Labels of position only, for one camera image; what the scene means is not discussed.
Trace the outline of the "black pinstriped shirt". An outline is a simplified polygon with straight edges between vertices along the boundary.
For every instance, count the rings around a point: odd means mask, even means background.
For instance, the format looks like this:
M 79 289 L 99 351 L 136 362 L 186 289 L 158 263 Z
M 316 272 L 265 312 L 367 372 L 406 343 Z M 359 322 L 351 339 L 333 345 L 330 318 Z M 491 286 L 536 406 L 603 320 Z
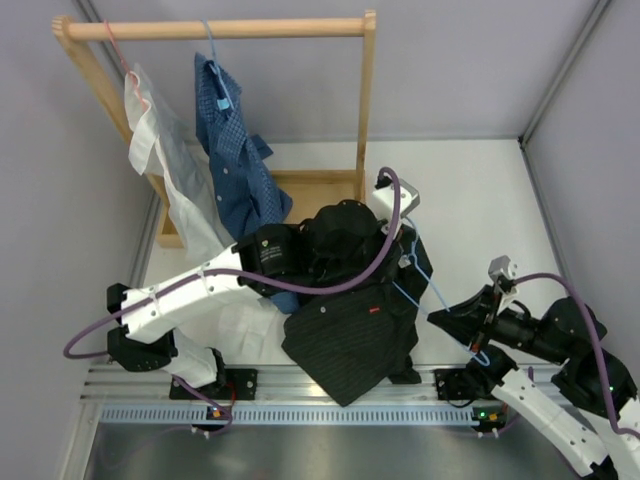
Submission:
M 414 367 L 416 304 L 432 274 L 415 229 L 403 225 L 372 277 L 352 291 L 315 296 L 288 317 L 281 348 L 308 373 L 399 375 Z

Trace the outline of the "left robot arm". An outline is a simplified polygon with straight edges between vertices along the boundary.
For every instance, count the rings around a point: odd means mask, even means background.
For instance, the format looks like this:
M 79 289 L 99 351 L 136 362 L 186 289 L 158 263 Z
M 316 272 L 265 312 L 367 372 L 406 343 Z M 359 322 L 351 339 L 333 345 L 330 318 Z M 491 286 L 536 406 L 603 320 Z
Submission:
M 398 201 L 368 208 L 345 200 L 299 225 L 266 225 L 170 281 L 126 290 L 115 313 L 118 325 L 107 335 L 108 354 L 129 372 L 163 370 L 203 398 L 216 398 L 226 386 L 222 355 L 198 345 L 181 326 L 278 293 L 353 289 L 387 256 L 401 212 Z

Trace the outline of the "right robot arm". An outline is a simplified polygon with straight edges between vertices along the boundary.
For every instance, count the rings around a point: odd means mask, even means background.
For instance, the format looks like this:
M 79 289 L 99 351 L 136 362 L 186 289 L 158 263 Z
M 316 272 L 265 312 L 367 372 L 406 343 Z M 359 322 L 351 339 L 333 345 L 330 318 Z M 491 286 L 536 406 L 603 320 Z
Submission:
M 597 352 L 576 302 L 555 301 L 537 319 L 513 286 L 484 286 L 471 299 L 428 315 L 430 324 L 470 348 L 457 375 L 445 377 L 446 398 L 457 390 L 474 400 L 495 399 L 527 420 L 582 479 L 639 476 L 639 392 L 624 364 L 608 352 L 609 383 L 600 382 Z M 579 422 L 547 396 L 505 348 L 559 366 L 551 378 L 583 417 Z

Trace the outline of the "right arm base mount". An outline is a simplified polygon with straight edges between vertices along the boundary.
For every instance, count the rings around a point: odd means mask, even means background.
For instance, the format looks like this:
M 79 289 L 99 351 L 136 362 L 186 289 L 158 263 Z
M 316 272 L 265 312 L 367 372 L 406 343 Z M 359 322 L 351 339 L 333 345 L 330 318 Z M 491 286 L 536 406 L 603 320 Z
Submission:
M 504 402 L 499 407 L 473 406 L 478 401 L 496 401 L 490 394 L 488 382 L 481 380 L 476 370 L 468 367 L 436 369 L 434 384 L 439 400 L 457 409 L 472 408 L 472 419 L 478 424 L 472 426 L 469 433 L 463 433 L 463 436 L 499 439 L 521 420 L 521 416 L 511 411 Z

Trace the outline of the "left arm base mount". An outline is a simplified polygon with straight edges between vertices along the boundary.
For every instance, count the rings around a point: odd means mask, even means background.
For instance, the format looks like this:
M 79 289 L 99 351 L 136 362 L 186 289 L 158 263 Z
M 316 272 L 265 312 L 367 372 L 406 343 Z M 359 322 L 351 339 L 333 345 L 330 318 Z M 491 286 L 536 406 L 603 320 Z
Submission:
M 233 422 L 233 409 L 238 400 L 252 401 L 257 390 L 258 371 L 252 368 L 230 368 L 225 381 L 194 388 L 183 380 L 172 379 L 169 399 L 174 401 L 204 401 L 207 405 L 205 418 L 210 424 L 193 424 L 192 429 L 209 438 L 229 429 Z

